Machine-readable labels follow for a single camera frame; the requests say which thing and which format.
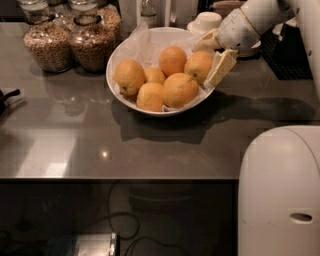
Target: kitchen counter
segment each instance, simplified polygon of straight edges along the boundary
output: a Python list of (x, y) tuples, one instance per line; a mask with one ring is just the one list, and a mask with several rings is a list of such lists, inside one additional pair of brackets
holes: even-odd
[(278, 80), (262, 57), (240, 60), (202, 104), (169, 118), (129, 110), (105, 75), (42, 72), (27, 25), (0, 23), (0, 178), (237, 180), (250, 142), (273, 127), (319, 125), (312, 80)]

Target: cable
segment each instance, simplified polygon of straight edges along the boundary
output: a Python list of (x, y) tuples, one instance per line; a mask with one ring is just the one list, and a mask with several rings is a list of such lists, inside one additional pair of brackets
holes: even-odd
[(91, 226), (103, 221), (103, 220), (108, 220), (108, 224), (110, 226), (110, 229), (112, 232), (114, 233), (118, 233), (116, 231), (116, 229), (114, 228), (113, 224), (112, 224), (112, 219), (113, 218), (118, 218), (118, 217), (131, 217), (132, 219), (134, 219), (134, 221), (137, 223), (137, 228), (136, 230), (133, 232), (132, 235), (130, 236), (127, 236), (127, 237), (124, 237), (124, 236), (119, 236), (120, 240), (123, 240), (123, 241), (128, 241), (128, 240), (132, 240), (134, 239), (137, 234), (139, 233), (140, 231), (140, 221), (138, 219), (138, 217), (130, 212), (115, 212), (115, 213), (110, 213), (110, 199), (111, 199), (111, 195), (112, 195), (112, 192), (113, 192), (113, 189), (114, 187), (119, 183), (118, 180), (116, 180), (110, 187), (109, 191), (108, 191), (108, 195), (107, 195), (107, 199), (106, 199), (106, 205), (107, 205), (107, 209), (106, 209), (106, 215), (95, 220), (93, 223), (91, 223), (90, 225), (88, 225), (84, 230), (87, 230), (88, 228), (90, 228)]
[(154, 238), (146, 237), (146, 236), (145, 236), (145, 237), (140, 237), (140, 238), (137, 238), (136, 240), (134, 240), (134, 241), (129, 245), (129, 247), (127, 248), (124, 256), (128, 256), (128, 255), (129, 255), (130, 249), (131, 249), (131, 254), (130, 254), (130, 256), (132, 256), (132, 255), (133, 255), (133, 251), (134, 251), (134, 247), (138, 244), (138, 242), (140, 242), (140, 241), (142, 241), (142, 240), (150, 240), (150, 241), (152, 241), (152, 242), (154, 242), (154, 243), (156, 243), (156, 244), (158, 244), (158, 245), (160, 245), (160, 246), (162, 246), (162, 247), (175, 248), (175, 249), (178, 249), (178, 250), (182, 251), (185, 255), (191, 256), (185, 249), (183, 249), (183, 248), (182, 248), (181, 246), (179, 246), (179, 245), (162, 243), (162, 242), (160, 242), (160, 241), (158, 241), (158, 240), (156, 240), (156, 239), (154, 239)]

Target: grain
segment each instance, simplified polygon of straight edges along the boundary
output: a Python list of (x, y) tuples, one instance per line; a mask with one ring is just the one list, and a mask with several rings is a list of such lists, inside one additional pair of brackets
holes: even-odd
[(68, 32), (52, 22), (31, 25), (23, 41), (33, 59), (44, 71), (58, 73), (71, 67), (73, 59)]

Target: glass jar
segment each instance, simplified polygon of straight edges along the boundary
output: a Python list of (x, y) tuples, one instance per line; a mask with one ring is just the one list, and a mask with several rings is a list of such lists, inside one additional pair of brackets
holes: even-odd
[(23, 42), (38, 66), (50, 73), (68, 70), (73, 63), (69, 32), (54, 23), (45, 0), (19, 0), (29, 30)]
[(98, 14), (102, 18), (102, 23), (114, 33), (116, 40), (120, 41), (121, 17), (117, 7), (108, 4), (107, 1), (98, 0)]
[(47, 0), (49, 11), (55, 16), (55, 23), (72, 30), (73, 14), (68, 0)]
[(69, 38), (72, 52), (85, 71), (105, 72), (107, 61), (115, 47), (114, 33), (102, 24), (101, 16), (97, 15), (96, 0), (70, 2), (76, 25)]

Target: dark wall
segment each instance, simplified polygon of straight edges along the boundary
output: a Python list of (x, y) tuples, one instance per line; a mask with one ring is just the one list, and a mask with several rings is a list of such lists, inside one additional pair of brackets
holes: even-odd
[(16, 0), (0, 0), (0, 21), (20, 21), (23, 13)]

